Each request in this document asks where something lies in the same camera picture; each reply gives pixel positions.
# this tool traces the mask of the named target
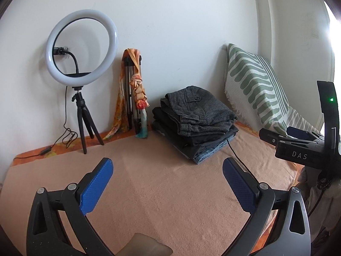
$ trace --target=folded clothes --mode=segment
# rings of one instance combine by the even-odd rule
[[[236,114],[224,103],[209,91],[196,86],[168,93],[165,98],[169,101],[169,107],[179,115],[182,124],[215,125],[226,122],[226,126],[231,127],[237,120]]]
[[[236,120],[222,121],[213,125],[193,125],[181,123],[180,116],[175,113],[168,105],[166,98],[160,100],[162,110],[176,123],[178,135],[184,137],[195,137],[209,134],[225,134]]]
[[[189,146],[186,145],[186,142],[183,140],[182,136],[179,136],[170,128],[162,125],[156,120],[152,123],[152,128],[153,130],[158,131],[165,136],[186,158],[193,160],[197,164],[201,163],[203,160],[225,146],[227,144],[227,140],[232,140],[232,138],[238,132],[238,129],[232,125],[229,132],[225,135],[222,135],[220,139],[206,142],[197,146]]]
[[[155,107],[153,109],[154,119],[161,123],[161,125],[167,126],[174,133],[178,133],[177,123],[172,120],[168,114],[166,114],[161,107]],[[222,134],[208,134],[201,135],[197,137],[182,137],[184,145],[196,146],[199,144],[203,144],[205,142],[216,141],[221,139]]]

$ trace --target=white wall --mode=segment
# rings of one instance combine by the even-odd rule
[[[258,49],[255,0],[13,0],[0,20],[0,181],[16,154],[52,144],[63,132],[65,89],[47,72],[43,51],[54,25],[85,8],[108,14],[119,33],[113,68],[82,92],[100,132],[111,127],[124,49],[141,51],[149,113],[164,94],[188,85],[224,99],[223,45]],[[99,24],[82,20],[57,44],[68,46],[86,72],[100,64],[108,41]],[[74,70],[70,58],[58,64]],[[77,131],[72,95],[67,125]]]
[[[323,115],[316,81],[333,81],[334,54],[323,0],[256,0],[259,54],[270,60],[289,104],[311,125]]]

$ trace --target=black tripod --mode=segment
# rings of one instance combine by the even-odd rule
[[[99,143],[101,145],[104,145],[104,142],[103,142],[100,134],[97,131],[97,128],[95,126],[95,123],[92,120],[92,117],[90,115],[88,107],[85,105],[85,100],[82,96],[82,93],[80,92],[80,90],[82,88],[81,87],[73,87],[73,89],[77,91],[77,93],[72,97],[72,102],[74,102],[76,100],[79,134],[81,135],[83,152],[84,152],[84,154],[86,154],[87,149],[86,149],[86,143],[85,143],[85,137],[84,137],[83,120],[84,120],[85,127],[89,132],[90,137],[94,138],[94,135],[93,135],[93,132],[94,132]]]

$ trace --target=green and white pillow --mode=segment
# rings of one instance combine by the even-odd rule
[[[227,47],[225,94],[236,114],[252,129],[286,135],[289,126],[319,132],[291,108],[267,59],[234,44]]]

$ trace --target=mattress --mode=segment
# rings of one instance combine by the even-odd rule
[[[231,146],[239,158],[259,182],[288,190],[295,180],[296,165],[277,159],[273,146],[238,128]],[[13,166],[0,197],[0,224],[26,255],[27,222],[36,190],[55,191],[78,183],[108,157],[114,163],[114,174],[87,217],[113,253],[134,233],[143,233],[171,247],[174,256],[221,255],[249,217],[222,173],[224,159],[232,156],[225,146],[195,165],[165,137],[149,132],[147,139],[127,137],[89,147],[87,155],[79,150]],[[83,251],[65,213],[61,218],[72,245]]]

